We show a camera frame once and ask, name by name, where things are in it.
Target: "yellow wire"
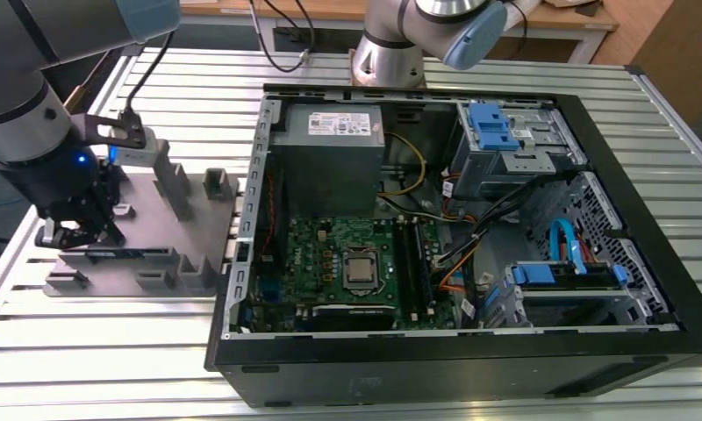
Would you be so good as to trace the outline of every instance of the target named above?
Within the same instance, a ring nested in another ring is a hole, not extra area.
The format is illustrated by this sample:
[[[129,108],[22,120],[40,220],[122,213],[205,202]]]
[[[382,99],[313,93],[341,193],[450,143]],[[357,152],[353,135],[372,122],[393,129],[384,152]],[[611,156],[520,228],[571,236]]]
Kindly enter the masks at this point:
[[[392,132],[388,132],[386,135],[393,136],[394,138],[401,140],[412,148],[413,152],[417,154],[417,157],[420,158],[420,162],[422,163],[422,172],[420,173],[420,179],[410,187],[408,187],[404,190],[386,191],[385,193],[378,194],[380,196],[400,196],[400,195],[405,195],[406,193],[409,193],[412,190],[414,190],[417,187],[422,185],[424,177],[426,176],[426,160],[424,158],[422,152],[420,151],[420,149],[417,149],[417,146],[414,146],[413,143],[404,136],[401,136],[400,134],[392,133]]]

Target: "blue drive bracket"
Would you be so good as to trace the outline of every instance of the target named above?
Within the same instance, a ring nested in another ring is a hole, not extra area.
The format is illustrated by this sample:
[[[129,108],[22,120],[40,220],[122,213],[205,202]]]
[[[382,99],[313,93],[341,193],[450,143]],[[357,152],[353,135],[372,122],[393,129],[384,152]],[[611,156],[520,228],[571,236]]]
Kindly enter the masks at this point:
[[[520,142],[513,138],[511,121],[502,109],[493,103],[470,103],[469,119],[480,135],[480,147],[485,151],[517,151]]]

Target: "cpu socket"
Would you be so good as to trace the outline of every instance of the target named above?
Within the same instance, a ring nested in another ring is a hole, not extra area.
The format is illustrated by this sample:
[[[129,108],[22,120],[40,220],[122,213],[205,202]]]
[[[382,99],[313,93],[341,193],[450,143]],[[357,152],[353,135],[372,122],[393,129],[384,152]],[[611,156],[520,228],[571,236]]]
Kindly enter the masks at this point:
[[[372,292],[380,286],[380,276],[377,273],[377,252],[350,252],[344,253],[344,288],[350,289],[352,293]]]

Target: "power supply label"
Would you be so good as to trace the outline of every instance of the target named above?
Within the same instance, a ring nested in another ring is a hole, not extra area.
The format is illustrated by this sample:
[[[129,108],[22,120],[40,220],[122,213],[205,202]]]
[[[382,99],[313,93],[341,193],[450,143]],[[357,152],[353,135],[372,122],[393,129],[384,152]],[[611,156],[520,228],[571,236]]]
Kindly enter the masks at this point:
[[[315,112],[309,116],[309,134],[321,136],[372,136],[370,115],[364,112]]]

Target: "aluminum table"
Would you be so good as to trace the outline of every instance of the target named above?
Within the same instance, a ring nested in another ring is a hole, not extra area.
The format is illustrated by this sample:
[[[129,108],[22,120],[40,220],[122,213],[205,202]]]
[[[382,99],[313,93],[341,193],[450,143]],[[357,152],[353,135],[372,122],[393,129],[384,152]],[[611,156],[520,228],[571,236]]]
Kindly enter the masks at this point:
[[[149,48],[141,57],[120,59],[92,112],[116,115],[157,52]],[[295,54],[277,56],[283,65],[297,60]],[[345,55],[317,54],[311,68],[285,75],[258,52],[173,49],[135,108],[170,139],[174,161],[187,171],[223,167],[245,174],[262,84],[348,84],[348,65]],[[702,290],[702,144],[648,78],[621,67],[500,61],[462,73],[437,61],[425,69],[433,88],[557,92],[584,99]],[[672,370],[596,398],[254,410],[222,376],[203,369],[214,299],[44,296],[56,251],[34,246],[36,227],[31,210],[0,260],[0,420],[702,421],[702,367]]]

